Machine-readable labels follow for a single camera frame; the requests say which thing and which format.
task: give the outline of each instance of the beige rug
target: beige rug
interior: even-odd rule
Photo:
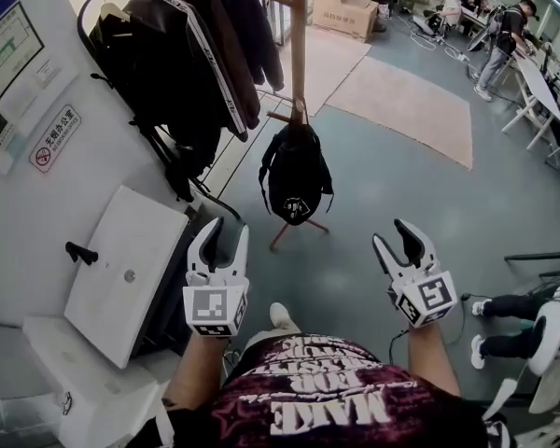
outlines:
[[[365,57],[330,96],[328,105],[473,167],[469,103],[409,72]]]
[[[371,45],[350,36],[308,26],[305,34],[305,101],[315,116],[331,94],[370,50]],[[278,94],[292,95],[290,43],[280,51],[285,87]],[[261,87],[272,92],[267,83]]]

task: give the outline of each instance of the cardboard box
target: cardboard box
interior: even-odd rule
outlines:
[[[314,25],[366,41],[373,31],[377,8],[372,0],[314,0]]]

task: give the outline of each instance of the white shoe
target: white shoe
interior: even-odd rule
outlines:
[[[470,342],[470,363],[477,370],[485,366],[485,357],[481,354],[480,348],[485,339],[481,335],[475,335]]]
[[[270,305],[270,320],[272,320],[272,325],[277,329],[288,329],[294,324],[290,319],[288,309],[280,302],[274,302]]]
[[[491,299],[485,299],[482,302],[475,302],[473,303],[473,305],[470,308],[470,312],[475,315],[476,317],[479,317],[481,315],[483,315],[483,308],[485,306],[486,302],[490,302]]]
[[[484,98],[484,100],[486,102],[490,102],[492,101],[492,95],[489,94],[486,90],[484,90],[483,88],[479,88],[479,85],[475,85],[473,87],[473,89],[475,90],[475,92],[477,94],[479,94],[482,98]]]

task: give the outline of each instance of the forearm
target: forearm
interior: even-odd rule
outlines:
[[[220,388],[222,358],[228,340],[192,334],[164,393],[170,410],[194,410],[212,400]]]
[[[440,12],[440,15],[442,15],[443,17],[448,17],[449,15],[458,15],[459,13],[460,13],[459,9],[448,8],[448,9],[442,10]]]
[[[511,36],[512,39],[516,42],[517,47],[519,47],[525,53],[529,52],[529,47],[526,45],[525,41],[521,36],[518,36],[517,34],[511,34]]]
[[[437,323],[409,330],[409,372],[452,395],[460,396],[455,371]]]

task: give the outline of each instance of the hanging coat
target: hanging coat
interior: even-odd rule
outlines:
[[[226,66],[230,83],[236,91],[237,103],[245,114],[247,128],[256,128],[259,124],[260,111],[258,93],[238,36],[224,6],[220,0],[185,0],[185,2],[195,7],[214,40],[222,62]]]
[[[165,124],[188,176],[215,159],[220,128],[247,133],[204,24],[180,0],[131,0],[131,21],[100,18],[90,34],[106,77],[138,121]]]
[[[253,81],[265,79],[275,91],[284,88],[282,64],[273,41],[272,29],[260,0],[220,0],[236,31]]]

